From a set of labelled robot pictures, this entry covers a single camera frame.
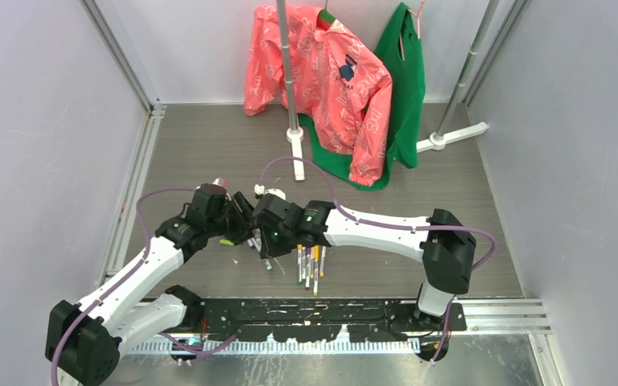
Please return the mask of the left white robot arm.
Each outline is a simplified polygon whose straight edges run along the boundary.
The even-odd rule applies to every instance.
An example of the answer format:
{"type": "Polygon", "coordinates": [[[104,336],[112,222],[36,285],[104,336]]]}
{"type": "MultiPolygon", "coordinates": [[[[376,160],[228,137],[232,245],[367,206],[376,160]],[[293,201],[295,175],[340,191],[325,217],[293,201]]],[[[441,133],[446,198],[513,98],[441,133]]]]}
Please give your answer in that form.
{"type": "Polygon", "coordinates": [[[253,207],[241,192],[229,195],[217,181],[192,191],[190,202],[154,231],[146,245],[98,289],[51,309],[45,356],[51,383],[65,372],[83,385],[105,382],[128,350],[165,330],[191,332],[204,324],[201,297],[174,285],[153,302],[138,303],[168,274],[184,265],[208,241],[223,236],[240,244],[253,235],[253,207]]]}

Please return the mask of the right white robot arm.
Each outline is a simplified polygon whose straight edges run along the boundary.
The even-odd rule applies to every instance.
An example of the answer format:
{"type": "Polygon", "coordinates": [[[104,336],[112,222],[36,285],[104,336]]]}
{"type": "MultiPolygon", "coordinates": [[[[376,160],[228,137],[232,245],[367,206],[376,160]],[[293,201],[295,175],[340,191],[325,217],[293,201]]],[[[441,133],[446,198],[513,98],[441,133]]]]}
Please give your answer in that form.
{"type": "Polygon", "coordinates": [[[260,196],[252,216],[262,234],[262,255],[277,257],[303,247],[360,247],[397,254],[422,264],[425,279],[415,321],[432,331],[446,318],[448,304],[469,291],[476,238],[452,213],[393,217],[354,211],[328,201],[300,207],[276,195],[260,196]]]}

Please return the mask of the short yellow cap marker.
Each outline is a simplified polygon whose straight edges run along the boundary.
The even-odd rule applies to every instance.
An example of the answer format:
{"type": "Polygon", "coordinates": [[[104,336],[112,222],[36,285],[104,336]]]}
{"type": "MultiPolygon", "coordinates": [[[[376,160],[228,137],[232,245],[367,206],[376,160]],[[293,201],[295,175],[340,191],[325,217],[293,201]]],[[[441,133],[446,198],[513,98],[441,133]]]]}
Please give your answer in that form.
{"type": "Polygon", "coordinates": [[[316,245],[312,249],[313,256],[313,279],[312,279],[312,291],[313,295],[318,295],[318,286],[319,286],[319,258],[320,258],[320,247],[316,245]]]}

